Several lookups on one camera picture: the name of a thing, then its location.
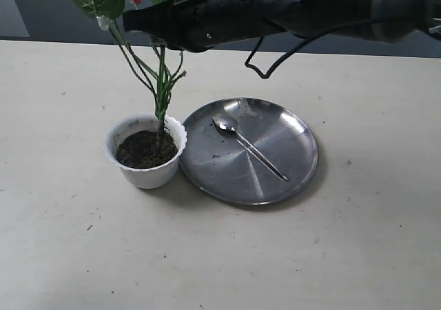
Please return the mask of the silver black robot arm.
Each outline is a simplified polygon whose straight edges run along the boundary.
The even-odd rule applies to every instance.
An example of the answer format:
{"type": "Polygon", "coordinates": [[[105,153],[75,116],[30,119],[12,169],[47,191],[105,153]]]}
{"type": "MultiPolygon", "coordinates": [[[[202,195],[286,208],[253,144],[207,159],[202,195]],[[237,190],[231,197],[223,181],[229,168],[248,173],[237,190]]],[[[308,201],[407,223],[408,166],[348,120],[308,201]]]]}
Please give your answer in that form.
{"type": "Polygon", "coordinates": [[[329,28],[396,43],[439,22],[440,0],[168,0],[123,14],[125,31],[189,52],[284,32],[306,39],[329,28]]]}

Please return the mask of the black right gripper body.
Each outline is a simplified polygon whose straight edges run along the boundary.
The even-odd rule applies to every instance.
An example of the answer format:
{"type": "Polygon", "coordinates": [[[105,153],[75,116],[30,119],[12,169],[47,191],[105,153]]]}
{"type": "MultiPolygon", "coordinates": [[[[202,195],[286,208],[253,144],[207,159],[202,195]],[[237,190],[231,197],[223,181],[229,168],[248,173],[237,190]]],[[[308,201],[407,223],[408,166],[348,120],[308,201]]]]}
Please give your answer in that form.
{"type": "Polygon", "coordinates": [[[171,0],[169,48],[204,52],[216,45],[284,33],[305,0],[171,0]]]}

